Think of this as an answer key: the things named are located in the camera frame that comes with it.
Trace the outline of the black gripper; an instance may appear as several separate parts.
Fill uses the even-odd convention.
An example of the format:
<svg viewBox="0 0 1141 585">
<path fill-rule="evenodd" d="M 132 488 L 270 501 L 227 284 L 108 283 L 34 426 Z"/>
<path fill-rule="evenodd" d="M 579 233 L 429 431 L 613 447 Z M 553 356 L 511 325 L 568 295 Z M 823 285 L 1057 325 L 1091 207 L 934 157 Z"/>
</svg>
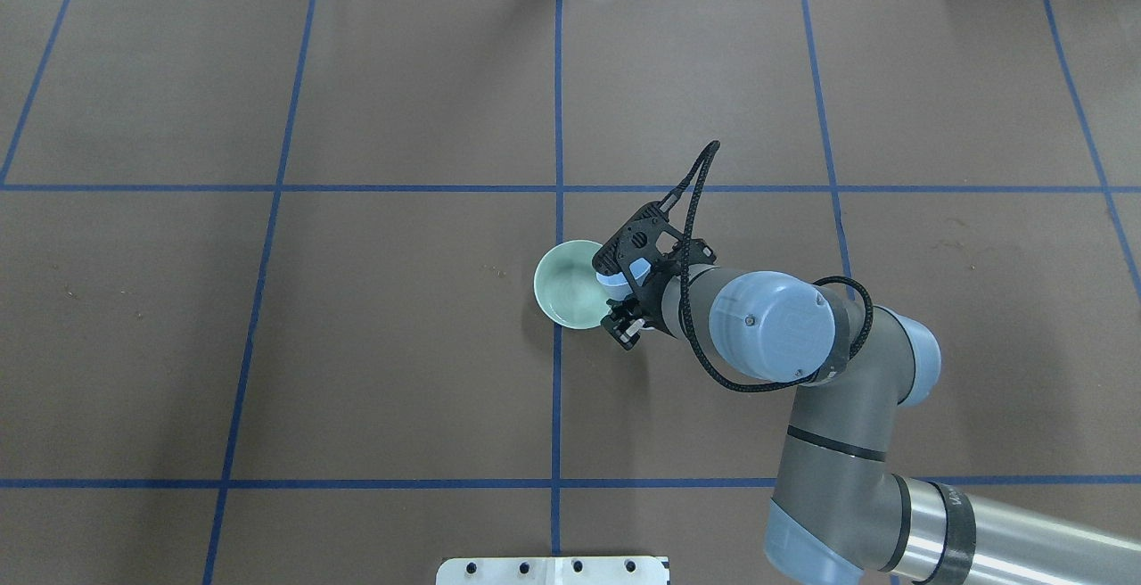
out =
<svg viewBox="0 0 1141 585">
<path fill-rule="evenodd" d="M 649 268 L 644 281 L 631 269 L 624 273 L 631 295 L 608 298 L 602 330 L 623 349 L 633 350 L 644 330 L 657 330 L 677 340 L 691 340 L 682 317 L 683 268 Z"/>
</svg>

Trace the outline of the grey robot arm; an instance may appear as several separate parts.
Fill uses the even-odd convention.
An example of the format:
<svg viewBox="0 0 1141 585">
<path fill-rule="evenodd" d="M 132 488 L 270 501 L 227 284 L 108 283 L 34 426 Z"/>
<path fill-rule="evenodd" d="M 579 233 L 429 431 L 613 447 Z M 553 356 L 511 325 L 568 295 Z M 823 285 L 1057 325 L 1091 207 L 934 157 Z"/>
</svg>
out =
<svg viewBox="0 0 1141 585">
<path fill-rule="evenodd" d="M 602 318 L 625 349 L 657 330 L 755 377 L 751 391 L 794 389 L 764 533 L 778 572 L 800 584 L 872 570 L 914 584 L 1136 584 L 1138 541 L 890 472 L 896 415 L 933 389 L 939 346 L 913 318 L 827 286 L 697 265 L 625 281 Z"/>
</svg>

